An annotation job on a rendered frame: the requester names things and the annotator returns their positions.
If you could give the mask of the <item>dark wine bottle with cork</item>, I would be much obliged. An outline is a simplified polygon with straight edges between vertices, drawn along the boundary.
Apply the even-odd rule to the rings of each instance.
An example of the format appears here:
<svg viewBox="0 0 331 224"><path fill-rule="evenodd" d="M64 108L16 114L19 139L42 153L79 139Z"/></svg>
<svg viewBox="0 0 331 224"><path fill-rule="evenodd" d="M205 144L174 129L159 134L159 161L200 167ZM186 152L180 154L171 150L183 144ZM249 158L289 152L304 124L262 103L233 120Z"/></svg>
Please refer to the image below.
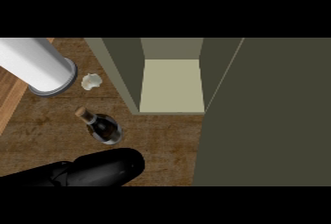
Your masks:
<svg viewBox="0 0 331 224"><path fill-rule="evenodd" d="M82 106L76 108L75 116L85 123L88 134L97 141L107 145L119 142L122 131L110 116L91 113Z"/></svg>

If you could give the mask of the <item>white cylinder with grey rim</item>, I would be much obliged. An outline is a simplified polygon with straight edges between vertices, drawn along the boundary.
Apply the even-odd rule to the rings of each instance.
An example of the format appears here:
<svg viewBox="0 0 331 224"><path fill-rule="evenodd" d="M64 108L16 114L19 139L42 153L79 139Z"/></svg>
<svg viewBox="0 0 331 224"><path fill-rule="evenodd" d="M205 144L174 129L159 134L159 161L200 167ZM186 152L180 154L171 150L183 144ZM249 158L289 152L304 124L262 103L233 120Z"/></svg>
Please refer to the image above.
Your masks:
<svg viewBox="0 0 331 224"><path fill-rule="evenodd" d="M78 77L75 62L60 55L45 38L0 38L0 66L39 97L61 94Z"/></svg>

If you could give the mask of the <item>open olive cabinet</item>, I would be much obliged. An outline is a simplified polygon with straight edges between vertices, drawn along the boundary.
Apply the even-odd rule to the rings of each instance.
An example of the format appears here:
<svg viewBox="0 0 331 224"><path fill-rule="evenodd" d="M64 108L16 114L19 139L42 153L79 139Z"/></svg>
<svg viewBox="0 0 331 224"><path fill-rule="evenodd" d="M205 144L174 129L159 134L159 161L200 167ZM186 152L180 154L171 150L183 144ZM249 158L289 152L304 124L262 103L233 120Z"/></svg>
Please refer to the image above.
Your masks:
<svg viewBox="0 0 331 224"><path fill-rule="evenodd" d="M134 115L202 115L242 38L87 38Z"/></svg>

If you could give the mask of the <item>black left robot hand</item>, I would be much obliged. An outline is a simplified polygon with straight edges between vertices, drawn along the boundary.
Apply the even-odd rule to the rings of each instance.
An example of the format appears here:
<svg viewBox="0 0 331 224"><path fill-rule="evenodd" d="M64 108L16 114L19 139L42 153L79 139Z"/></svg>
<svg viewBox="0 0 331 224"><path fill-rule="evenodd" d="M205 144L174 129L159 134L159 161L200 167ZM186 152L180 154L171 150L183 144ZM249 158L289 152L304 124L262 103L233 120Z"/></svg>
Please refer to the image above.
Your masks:
<svg viewBox="0 0 331 224"><path fill-rule="evenodd" d="M0 177L0 187L122 186L144 170L141 154L118 148L58 161Z"/></svg>

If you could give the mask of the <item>small white crumpled lump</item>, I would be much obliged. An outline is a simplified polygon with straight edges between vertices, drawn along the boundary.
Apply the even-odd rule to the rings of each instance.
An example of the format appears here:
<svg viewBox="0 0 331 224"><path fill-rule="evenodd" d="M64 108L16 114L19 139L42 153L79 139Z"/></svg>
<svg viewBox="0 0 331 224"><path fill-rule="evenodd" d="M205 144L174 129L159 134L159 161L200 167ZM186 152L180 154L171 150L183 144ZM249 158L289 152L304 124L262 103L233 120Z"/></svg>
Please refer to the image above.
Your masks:
<svg viewBox="0 0 331 224"><path fill-rule="evenodd" d="M85 90L89 90L91 88L97 88L101 84L100 76L95 73L88 73L81 80L81 87Z"/></svg>

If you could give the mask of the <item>dark olive cabinet door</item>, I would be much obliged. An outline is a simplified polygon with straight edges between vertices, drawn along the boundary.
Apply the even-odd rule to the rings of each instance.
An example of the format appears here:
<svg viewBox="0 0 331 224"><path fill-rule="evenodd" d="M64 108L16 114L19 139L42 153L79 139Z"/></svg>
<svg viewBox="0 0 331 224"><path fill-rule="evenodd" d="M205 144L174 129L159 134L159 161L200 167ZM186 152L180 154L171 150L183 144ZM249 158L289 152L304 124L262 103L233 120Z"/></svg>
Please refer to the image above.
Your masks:
<svg viewBox="0 0 331 224"><path fill-rule="evenodd" d="M248 38L200 124L196 186L331 186L331 38Z"/></svg>

